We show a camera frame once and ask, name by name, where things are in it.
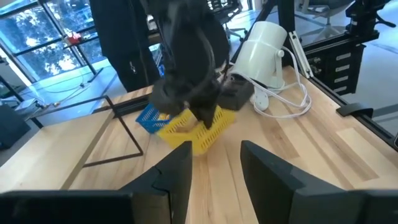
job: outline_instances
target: white cable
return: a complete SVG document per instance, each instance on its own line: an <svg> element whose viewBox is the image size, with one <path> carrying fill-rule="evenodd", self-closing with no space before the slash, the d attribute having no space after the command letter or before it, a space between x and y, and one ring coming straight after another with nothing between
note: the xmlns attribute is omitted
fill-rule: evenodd
<svg viewBox="0 0 398 224"><path fill-rule="evenodd" d="M89 85L86 86L86 88L84 88L84 89L82 89L82 90L81 90L81 89L75 90L72 94L70 94L70 95L67 96L66 98L60 100L59 102L60 102L60 103L64 103L65 101L68 101L68 100L70 100L70 99L72 99L72 98L74 98L74 97L76 97L76 96L82 94L84 91L88 90L90 86L91 86L91 85L89 84Z"/></svg>
<svg viewBox="0 0 398 224"><path fill-rule="evenodd" d="M303 98L303 101L301 102L301 104L297 105L297 104L295 104L295 103L292 103L292 102L289 101L289 100L286 100L285 98L279 96L278 94L274 93L273 91L270 91L270 90L268 90L268 89L262 87L261 85L259 85L259 84L256 83L255 81L253 81L251 78L245 76L245 74L242 74L242 73L239 73L239 72L234 72L234 74L240 75L240 76L242 76L244 79L246 79L247 81L249 81L250 83L252 83L252 84L254 85L254 87L255 87L255 91L263 91L264 94L273 96L273 97L277 98L278 100L280 100L281 102L283 102L283 103L285 103L285 104L288 104L288 105L293 106L293 107L296 107L296 108L303 109L301 112L296 113L296 114L288 114L288 115L283 115L283 116L273 116L273 115L270 115L270 114L267 114L267 113L261 111L261 110L257 107L256 103L253 102L253 101L251 100L251 103L254 105L254 110L255 110L257 113L259 113L259 114L261 114L261 115L263 115L263 116L270 117L270 118L295 118L295 117L301 116L301 115L305 114L306 112L308 112L308 110L309 110L309 109L311 108L311 106L312 106L312 99L311 99L310 95L308 94L308 91L307 91L306 87L305 87L305 86L301 83L301 81L300 81L299 69L298 69L298 67L297 67L297 61L296 61L296 58L295 58L294 54L293 54L288 48L286 48L286 47L282 47L282 49L288 51L288 53L290 54L290 56L291 56L292 59L293 59L293 65L294 65L294 70L295 70L295 75L296 75L297 82L295 82L295 83L293 83L293 84L290 84L290 85L287 85L287 86L284 86L284 85L283 85L282 88L279 88L279 89L272 89L272 90L274 90L274 91L282 91L282 90L286 90L286 89L288 89L288 88L291 88L291 87L293 87L293 86L295 86L295 85L299 85L301 91L302 91L303 94L304 94L304 98Z"/></svg>
<svg viewBox="0 0 398 224"><path fill-rule="evenodd" d="M46 90L46 88L48 88L48 87L50 87L50 86L46 86L46 87L44 87L44 91L46 91L47 93L65 93L65 92L68 92L68 91L71 91L71 90L79 89L79 88L81 87L81 85L82 85L82 84L84 85L84 83L85 83L84 75L85 75L85 74L82 74L82 72L80 71L81 82L80 82L80 84L79 84L78 86L75 86L75 87L70 88L70 89L67 89L67 90L60 90L60 91L48 91L48 90Z"/></svg>
<svg viewBox="0 0 398 224"><path fill-rule="evenodd" d="M29 96L29 97L31 97L32 99L35 99L35 100L37 100L37 101L40 101L43 105L45 105L45 100L41 97L41 96L39 96L38 94L35 94L36 96L31 96L31 95L29 95L29 94L26 94L27 96Z"/></svg>

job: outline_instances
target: tree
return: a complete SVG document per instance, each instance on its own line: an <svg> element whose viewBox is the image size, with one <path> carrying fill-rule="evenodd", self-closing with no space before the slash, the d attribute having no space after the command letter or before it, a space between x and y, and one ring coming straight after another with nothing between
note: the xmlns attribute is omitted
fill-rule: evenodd
<svg viewBox="0 0 398 224"><path fill-rule="evenodd" d="M47 5L66 33L93 26L88 0L49 1ZM59 37L61 34L40 6L0 20L0 38L14 53ZM70 49L63 50L64 46L64 42L57 42L18 59L40 79L48 78L79 67L78 60ZM83 44L82 48L91 62L104 59L98 41Z"/></svg>

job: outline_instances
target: window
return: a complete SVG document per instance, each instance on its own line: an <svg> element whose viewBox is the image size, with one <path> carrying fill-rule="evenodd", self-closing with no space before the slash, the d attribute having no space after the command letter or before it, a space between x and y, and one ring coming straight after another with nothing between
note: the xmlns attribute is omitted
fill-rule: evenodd
<svg viewBox="0 0 398 224"><path fill-rule="evenodd" d="M72 51L63 49L64 46L65 43L57 42L17 58L35 80L42 80L80 67Z"/></svg>
<svg viewBox="0 0 398 224"><path fill-rule="evenodd" d="M92 29L86 32L82 32L81 36L84 39L92 39L97 37L98 34L95 29ZM87 43L81 44L80 47L90 63L96 63L106 59L104 56L102 56L99 39L91 40Z"/></svg>
<svg viewBox="0 0 398 224"><path fill-rule="evenodd" d="M42 7L34 7L0 20L0 39L14 53L59 38Z"/></svg>
<svg viewBox="0 0 398 224"><path fill-rule="evenodd" d="M66 33L94 26L89 0L52 0L47 5Z"/></svg>
<svg viewBox="0 0 398 224"><path fill-rule="evenodd" d="M37 0L16 0L11 4L8 4L7 6L0 8L0 15L5 14L7 12L11 12L15 9L19 9L20 7L27 6L32 2L37 2Z"/></svg>

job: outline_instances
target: blue basket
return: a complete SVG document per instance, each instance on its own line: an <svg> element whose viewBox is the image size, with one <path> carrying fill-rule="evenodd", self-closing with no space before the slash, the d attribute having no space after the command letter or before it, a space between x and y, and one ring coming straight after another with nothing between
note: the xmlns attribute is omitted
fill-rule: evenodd
<svg viewBox="0 0 398 224"><path fill-rule="evenodd" d="M171 119L158 120L159 111L154 108L152 104L145 107L144 111L138 116L136 122L138 122L147 132L154 134L163 126L168 124Z"/></svg>
<svg viewBox="0 0 398 224"><path fill-rule="evenodd" d="M163 77L164 76L164 65L159 65L158 69L159 69L160 77Z"/></svg>

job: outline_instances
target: black box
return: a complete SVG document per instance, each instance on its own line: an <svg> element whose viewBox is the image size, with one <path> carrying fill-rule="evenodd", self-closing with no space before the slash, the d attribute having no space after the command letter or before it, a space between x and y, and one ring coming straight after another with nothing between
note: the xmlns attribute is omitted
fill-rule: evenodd
<svg viewBox="0 0 398 224"><path fill-rule="evenodd" d="M233 75L234 80L224 84L218 105L224 109L239 111L254 93L251 83L238 75Z"/></svg>
<svg viewBox="0 0 398 224"><path fill-rule="evenodd" d="M0 106L0 149L9 149L30 126L8 105Z"/></svg>

